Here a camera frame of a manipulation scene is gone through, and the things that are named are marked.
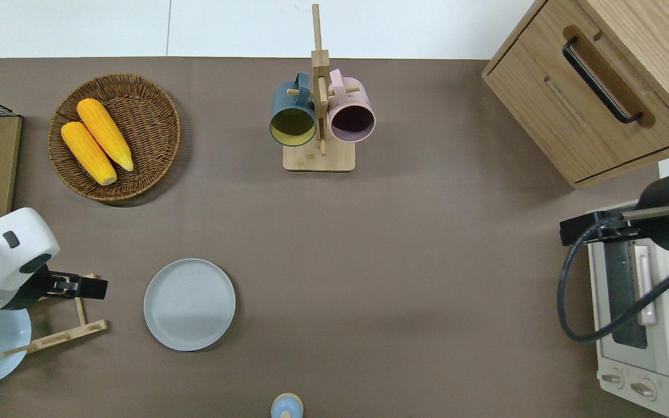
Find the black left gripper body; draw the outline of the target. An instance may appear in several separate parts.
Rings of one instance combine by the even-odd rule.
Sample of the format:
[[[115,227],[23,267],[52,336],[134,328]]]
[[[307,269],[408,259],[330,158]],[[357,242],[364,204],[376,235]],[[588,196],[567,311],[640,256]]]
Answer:
[[[55,289],[56,279],[48,268],[37,270],[16,292],[15,296],[2,307],[3,311],[27,309],[41,297],[48,297]]]

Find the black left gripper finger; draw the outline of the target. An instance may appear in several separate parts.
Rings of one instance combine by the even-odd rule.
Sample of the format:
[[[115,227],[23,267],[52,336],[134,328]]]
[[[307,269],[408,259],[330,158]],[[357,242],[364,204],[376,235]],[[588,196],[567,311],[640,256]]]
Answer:
[[[59,296],[69,299],[77,297],[104,300],[108,280],[85,277],[76,273],[59,273]]]

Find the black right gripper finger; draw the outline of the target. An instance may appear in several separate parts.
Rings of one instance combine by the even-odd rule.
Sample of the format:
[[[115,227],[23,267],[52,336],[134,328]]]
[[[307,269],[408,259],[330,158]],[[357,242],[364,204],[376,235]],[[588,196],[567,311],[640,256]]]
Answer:
[[[584,243],[614,243],[639,240],[640,231],[624,221],[620,212],[593,211],[560,222],[561,246],[571,246],[588,228],[594,229]]]

